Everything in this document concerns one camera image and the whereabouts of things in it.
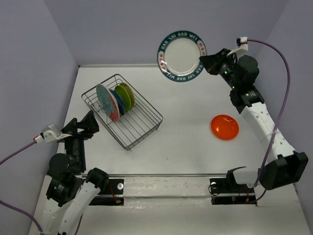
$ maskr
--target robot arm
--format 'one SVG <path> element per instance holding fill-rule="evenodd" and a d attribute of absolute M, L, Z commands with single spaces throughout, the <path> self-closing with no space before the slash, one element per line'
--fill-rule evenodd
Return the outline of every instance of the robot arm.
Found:
<path fill-rule="evenodd" d="M 241 116 L 248 122 L 264 150 L 267 150 L 274 128 L 265 101 L 254 82 L 259 74 L 258 62 L 251 56 L 237 58 L 237 53 L 247 51 L 247 38 L 237 39 L 240 49 L 222 49 L 214 55 L 201 56 L 200 61 L 211 75 L 220 75 L 231 87 L 230 100 Z M 267 164 L 260 177 L 261 185 L 271 190 L 284 185 L 298 182 L 305 166 L 307 155 L 298 153 L 276 131 Z M 257 169 L 239 167 L 229 170 L 235 184 L 247 184 L 252 187 L 258 176 Z"/>
<path fill-rule="evenodd" d="M 107 173 L 97 168 L 89 171 L 86 181 L 63 217 L 59 234 L 71 235 L 74 232 L 75 225 L 87 206 L 101 190 L 106 189 L 108 184 Z"/>
<path fill-rule="evenodd" d="M 47 175 L 52 179 L 41 220 L 46 234 L 71 235 L 92 199 L 106 189 L 109 175 L 100 169 L 90 170 L 86 180 L 76 177 L 86 170 L 84 141 L 98 131 L 92 111 L 80 122 L 74 118 L 61 131 L 53 125 L 42 131 L 40 137 L 46 143 L 64 141 L 66 149 L 66 153 L 53 155 L 49 162 Z"/>

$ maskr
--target blue plate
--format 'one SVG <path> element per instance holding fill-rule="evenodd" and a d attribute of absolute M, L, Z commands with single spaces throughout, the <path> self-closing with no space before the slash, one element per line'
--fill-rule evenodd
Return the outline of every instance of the blue plate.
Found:
<path fill-rule="evenodd" d="M 110 92 L 114 95 L 114 97 L 115 97 L 115 99 L 117 101 L 119 112 L 121 113 L 121 115 L 124 115 L 126 113 L 125 102 L 118 95 L 118 93 L 116 93 L 116 91 L 110 89 Z"/>

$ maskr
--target plate with text rim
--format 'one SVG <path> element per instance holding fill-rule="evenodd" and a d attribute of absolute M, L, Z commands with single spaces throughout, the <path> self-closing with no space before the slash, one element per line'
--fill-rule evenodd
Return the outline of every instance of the plate with text rim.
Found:
<path fill-rule="evenodd" d="M 191 31 L 181 30 L 169 34 L 157 51 L 157 64 L 161 72 L 175 82 L 188 82 L 196 78 L 204 66 L 199 57 L 206 55 L 202 39 Z"/>

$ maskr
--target green plate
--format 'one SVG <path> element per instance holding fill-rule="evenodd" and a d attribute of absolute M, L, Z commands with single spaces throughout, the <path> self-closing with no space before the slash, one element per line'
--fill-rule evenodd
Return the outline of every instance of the green plate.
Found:
<path fill-rule="evenodd" d="M 131 87 L 129 85 L 127 85 L 124 82 L 120 83 L 119 85 L 127 91 L 129 98 L 131 99 L 131 105 L 133 108 L 133 106 L 135 105 L 135 95 L 134 95 L 133 90 L 131 89 Z"/>
<path fill-rule="evenodd" d="M 129 111 L 132 108 L 132 102 L 128 92 L 125 90 L 124 87 L 120 85 L 116 86 L 114 90 L 124 101 L 126 112 Z"/>

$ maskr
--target plate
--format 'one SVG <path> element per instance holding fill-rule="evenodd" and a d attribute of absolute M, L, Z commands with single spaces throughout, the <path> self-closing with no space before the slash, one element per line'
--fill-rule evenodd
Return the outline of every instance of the plate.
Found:
<path fill-rule="evenodd" d="M 96 93 L 101 108 L 111 118 L 112 121 L 119 120 L 118 104 L 112 93 L 102 84 L 97 84 Z"/>
<path fill-rule="evenodd" d="M 128 92 L 125 90 L 124 87 L 117 85 L 114 89 L 116 93 L 122 98 L 125 102 L 125 110 L 126 112 L 132 108 L 131 98 L 128 95 Z"/>
<path fill-rule="evenodd" d="M 122 98 L 118 95 L 118 93 L 116 93 L 116 91 L 114 90 L 111 90 L 110 89 L 110 92 L 114 95 L 116 101 L 117 101 L 117 104 L 118 104 L 118 109 L 119 109 L 119 112 L 121 115 L 124 115 L 126 113 L 126 110 L 125 110 L 125 102 L 122 100 Z"/>
<path fill-rule="evenodd" d="M 195 79 L 204 66 L 199 57 L 206 55 L 202 39 L 190 31 L 176 31 L 168 35 L 160 44 L 157 63 L 161 72 L 175 82 Z"/>
<path fill-rule="evenodd" d="M 231 116 L 217 115 L 211 121 L 211 130 L 217 138 L 228 141 L 238 135 L 239 125 Z"/>
<path fill-rule="evenodd" d="M 124 82 L 120 83 L 119 85 L 127 91 L 129 98 L 131 99 L 131 107 L 133 108 L 135 105 L 135 95 L 132 88 Z"/>

